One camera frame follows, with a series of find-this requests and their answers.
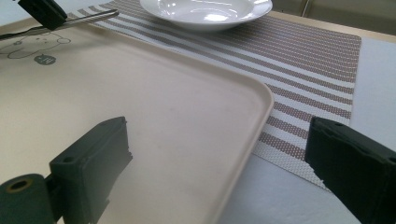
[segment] striped placemat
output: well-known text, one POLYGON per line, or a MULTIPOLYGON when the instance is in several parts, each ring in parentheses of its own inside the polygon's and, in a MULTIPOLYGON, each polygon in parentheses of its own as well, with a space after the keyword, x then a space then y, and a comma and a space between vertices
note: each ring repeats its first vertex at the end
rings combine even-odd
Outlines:
POLYGON ((138 0, 115 0, 73 12, 116 8, 97 25, 217 63, 266 83, 275 106, 254 154, 322 188, 304 162, 312 116, 348 125, 361 39, 264 16, 231 30, 195 34, 150 16, 138 0))

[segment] printed illustration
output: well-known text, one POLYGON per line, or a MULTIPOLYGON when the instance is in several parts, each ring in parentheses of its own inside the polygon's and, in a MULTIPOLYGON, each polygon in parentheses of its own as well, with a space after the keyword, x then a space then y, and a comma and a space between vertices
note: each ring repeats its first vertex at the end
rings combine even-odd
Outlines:
POLYGON ((35 56, 35 62, 41 65, 51 65, 56 62, 56 58, 49 55, 41 54, 39 56, 35 56))
POLYGON ((21 59, 39 51, 53 49, 71 40, 53 33, 26 36, 5 47, 0 46, 0 54, 6 54, 9 59, 21 59))

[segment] hole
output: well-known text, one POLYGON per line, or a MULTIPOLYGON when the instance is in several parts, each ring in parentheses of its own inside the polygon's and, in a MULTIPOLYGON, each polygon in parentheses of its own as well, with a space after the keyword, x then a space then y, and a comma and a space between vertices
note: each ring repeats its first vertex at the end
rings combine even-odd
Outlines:
POLYGON ((20 192, 24 189, 29 188, 29 186, 32 185, 32 183, 33 183, 32 179, 19 179, 14 183, 8 185, 6 191, 8 193, 20 192))
POLYGON ((20 189, 20 188, 23 188, 23 187, 25 187, 27 185, 27 181, 26 180, 22 180, 22 181, 19 181, 19 182, 17 182, 17 183, 15 183, 15 184, 13 184, 13 185, 11 185, 11 189, 20 189))
POLYGON ((70 161, 73 161, 73 157, 64 158, 64 162, 70 162, 70 161))

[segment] tabletop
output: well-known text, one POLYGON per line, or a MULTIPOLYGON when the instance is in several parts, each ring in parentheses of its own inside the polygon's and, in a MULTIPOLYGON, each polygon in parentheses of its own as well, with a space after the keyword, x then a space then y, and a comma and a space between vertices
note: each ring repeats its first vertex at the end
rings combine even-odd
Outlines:
MULTIPOLYGON (((67 11, 105 2, 59 1, 67 11)), ((275 12, 270 16, 361 37, 350 126, 395 150, 396 90, 392 84, 396 81, 396 37, 275 12)), ((7 24, 25 17, 23 13, 7 14, 7 19, 0 21, 7 24)), ((250 157, 220 220, 242 222, 359 223, 328 191, 255 155, 250 157)))

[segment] beige plastic tray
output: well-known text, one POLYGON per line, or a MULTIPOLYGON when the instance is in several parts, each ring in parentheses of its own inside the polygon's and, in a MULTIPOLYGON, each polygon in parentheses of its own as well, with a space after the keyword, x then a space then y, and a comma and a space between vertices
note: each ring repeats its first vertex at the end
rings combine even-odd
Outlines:
POLYGON ((134 159, 99 223, 216 222, 273 106, 267 86, 93 26, 19 40, 0 42, 1 182, 48 175, 90 128, 125 116, 134 159))

